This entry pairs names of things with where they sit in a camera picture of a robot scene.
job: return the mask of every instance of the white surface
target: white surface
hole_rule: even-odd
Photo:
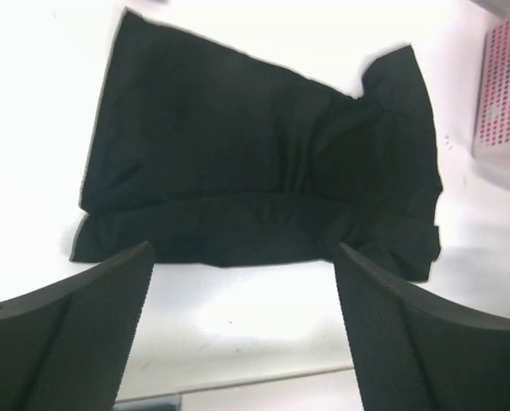
[[[363,411],[354,370],[186,394],[181,411]]]
[[[68,253],[116,20],[106,2],[0,2],[0,301],[85,268]],[[510,193],[481,176],[510,181],[468,150],[490,15],[466,0],[135,3],[356,94],[369,55],[412,41],[445,185],[443,254],[425,288],[510,317]],[[331,265],[158,266],[120,398],[351,365]]]

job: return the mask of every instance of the white table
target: white table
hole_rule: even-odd
[[[0,301],[87,267],[69,263],[68,253],[116,24],[110,1],[0,2]],[[353,94],[371,56],[412,42],[445,185],[443,254],[425,288],[510,317],[510,180],[483,178],[468,152],[491,15],[467,0],[130,4]],[[351,366],[331,265],[161,265],[119,398]]]

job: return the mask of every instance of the perforated basket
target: perforated basket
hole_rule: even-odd
[[[510,16],[487,33],[473,155],[510,171]]]

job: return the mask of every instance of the black cloth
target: black cloth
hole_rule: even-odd
[[[442,185],[412,48],[378,58],[363,85],[351,98],[127,11],[72,260],[148,240],[160,263],[282,264],[331,260],[342,241],[426,280]]]

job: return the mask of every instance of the folded black fabric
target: folded black fabric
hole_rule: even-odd
[[[339,241],[423,281],[440,252],[436,135],[411,47],[354,99],[126,12],[72,260],[148,240],[164,263],[330,260]]]

